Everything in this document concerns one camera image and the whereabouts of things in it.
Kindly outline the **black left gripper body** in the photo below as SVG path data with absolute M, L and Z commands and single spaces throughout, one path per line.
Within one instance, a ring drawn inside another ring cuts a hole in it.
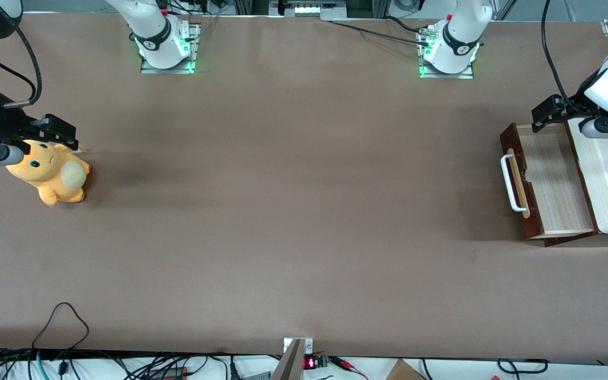
M 562 121 L 568 121 L 574 118 L 594 119 L 601 116 L 601 110 L 593 100 L 585 95 L 585 91 L 591 87 L 599 78 L 599 72 L 593 72 L 579 85 L 576 93 L 568 97 L 562 93 L 565 102 L 565 110 L 563 112 Z

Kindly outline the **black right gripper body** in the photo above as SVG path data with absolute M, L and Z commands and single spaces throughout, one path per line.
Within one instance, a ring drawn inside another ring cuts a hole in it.
M 3 108 L 3 103 L 8 100 L 0 93 L 0 154 L 9 152 L 5 145 L 21 148 L 22 140 L 46 141 L 41 130 L 32 125 L 35 119 L 27 116 L 21 108 Z

